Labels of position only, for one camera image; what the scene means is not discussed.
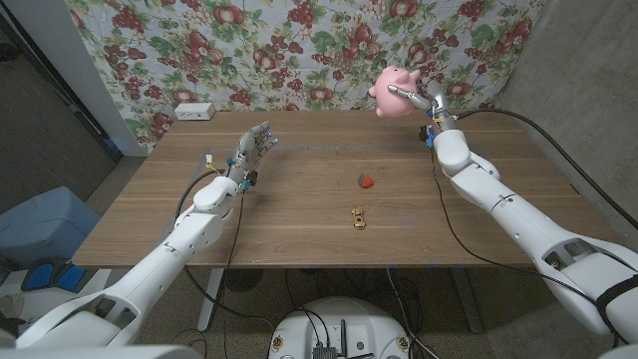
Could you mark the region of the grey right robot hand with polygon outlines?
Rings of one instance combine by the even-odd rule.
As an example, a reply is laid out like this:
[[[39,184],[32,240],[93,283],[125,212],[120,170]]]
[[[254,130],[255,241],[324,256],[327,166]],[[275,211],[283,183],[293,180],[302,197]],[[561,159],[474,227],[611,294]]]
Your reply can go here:
[[[389,85],[388,92],[395,98],[406,100],[410,111],[430,111],[433,122],[442,132],[457,129],[456,117],[451,113],[447,95],[438,82],[418,80],[413,91]]]

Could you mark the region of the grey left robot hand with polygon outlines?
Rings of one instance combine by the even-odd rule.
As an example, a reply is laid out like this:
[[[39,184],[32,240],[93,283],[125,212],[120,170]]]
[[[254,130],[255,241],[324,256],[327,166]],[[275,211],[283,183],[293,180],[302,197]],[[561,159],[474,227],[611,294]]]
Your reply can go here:
[[[234,155],[229,158],[227,177],[242,183],[255,172],[262,158],[278,143],[270,131],[270,122],[265,121],[246,131],[239,139]]]

